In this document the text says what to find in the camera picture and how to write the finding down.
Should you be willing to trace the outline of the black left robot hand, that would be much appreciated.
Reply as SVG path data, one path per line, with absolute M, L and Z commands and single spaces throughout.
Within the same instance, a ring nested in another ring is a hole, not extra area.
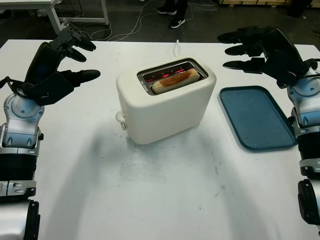
M 68 26 L 61 30 L 57 37 L 50 42 L 43 42 L 25 77 L 23 93 L 40 106 L 52 105 L 82 83 L 97 79 L 101 73 L 95 69 L 73 72 L 58 71 L 64 58 L 71 58 L 84 63 L 87 59 L 74 46 L 86 51 L 94 51 L 96 46 L 86 36 L 77 33 Z

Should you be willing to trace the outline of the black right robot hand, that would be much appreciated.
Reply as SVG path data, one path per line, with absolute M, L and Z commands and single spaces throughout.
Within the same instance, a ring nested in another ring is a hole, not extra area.
M 309 70 L 296 47 L 276 27 L 242 27 L 219 35 L 217 40 L 223 44 L 237 44 L 225 50 L 227 55 L 250 57 L 247 61 L 226 62 L 223 67 L 266 74 L 275 79 L 281 89 L 294 86 Z

